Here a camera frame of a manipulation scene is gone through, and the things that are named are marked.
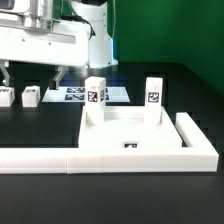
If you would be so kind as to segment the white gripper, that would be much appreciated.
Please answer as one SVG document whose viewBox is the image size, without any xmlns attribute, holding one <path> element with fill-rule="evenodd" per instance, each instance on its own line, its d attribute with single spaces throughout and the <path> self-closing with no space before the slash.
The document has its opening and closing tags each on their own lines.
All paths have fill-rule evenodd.
<svg viewBox="0 0 224 224">
<path fill-rule="evenodd" d="M 56 23 L 52 31 L 28 29 L 14 18 L 0 19 L 0 71 L 5 86 L 12 86 L 8 61 L 59 65 L 49 80 L 49 89 L 58 90 L 67 66 L 85 66 L 89 61 L 89 34 L 77 22 Z"/>
</svg>

